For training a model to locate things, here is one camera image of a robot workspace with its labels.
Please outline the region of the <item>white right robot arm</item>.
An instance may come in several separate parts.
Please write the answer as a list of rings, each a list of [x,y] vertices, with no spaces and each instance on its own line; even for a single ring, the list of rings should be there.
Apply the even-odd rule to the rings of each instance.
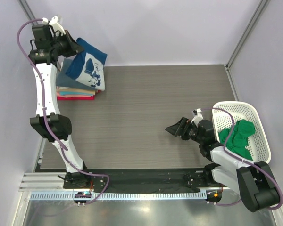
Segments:
[[[165,130],[174,137],[198,143],[202,156],[211,161],[205,166],[206,180],[232,189],[249,211],[276,210],[282,206],[283,193],[268,163],[229,150],[225,141],[216,137],[212,121],[182,117]]]

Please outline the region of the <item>dark blue t shirt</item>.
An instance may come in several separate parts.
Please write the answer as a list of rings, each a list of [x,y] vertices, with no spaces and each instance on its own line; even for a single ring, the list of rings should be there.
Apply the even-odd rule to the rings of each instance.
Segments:
[[[83,51],[72,60],[66,75],[90,88],[104,91],[104,65],[108,55],[87,43],[83,38],[77,38],[76,42],[83,47]]]

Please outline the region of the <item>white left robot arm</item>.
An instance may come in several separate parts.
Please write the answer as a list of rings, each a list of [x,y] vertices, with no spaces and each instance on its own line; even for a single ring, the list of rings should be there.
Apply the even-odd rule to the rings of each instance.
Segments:
[[[72,57],[83,48],[76,43],[68,31],[54,30],[52,25],[40,24],[32,27],[34,39],[29,58],[32,61],[37,87],[36,116],[30,118],[32,128],[52,143],[66,165],[62,180],[70,185],[85,187],[91,177],[84,161],[78,155],[71,138],[72,124],[61,115],[56,94],[56,74],[59,56]]]

